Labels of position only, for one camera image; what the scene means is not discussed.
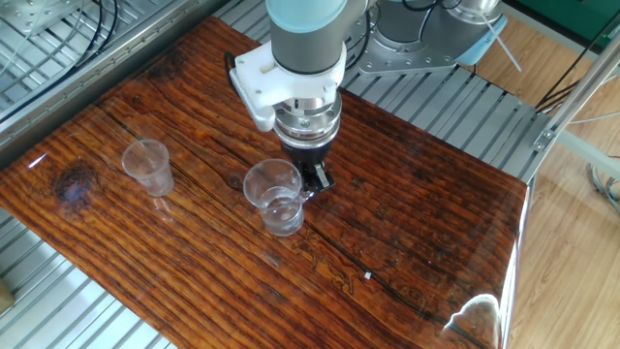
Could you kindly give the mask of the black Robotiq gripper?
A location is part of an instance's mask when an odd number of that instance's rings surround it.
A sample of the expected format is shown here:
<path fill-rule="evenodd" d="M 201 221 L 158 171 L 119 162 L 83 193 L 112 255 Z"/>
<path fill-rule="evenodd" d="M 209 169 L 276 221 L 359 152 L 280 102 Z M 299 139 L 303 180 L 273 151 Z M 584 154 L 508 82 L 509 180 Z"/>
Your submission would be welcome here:
<path fill-rule="evenodd" d="M 296 166 L 306 168 L 302 172 L 304 190 L 322 193 L 335 184 L 333 177 L 325 169 L 325 159 L 331 149 L 332 142 L 319 147 L 301 148 L 280 142 L 282 150 Z"/>

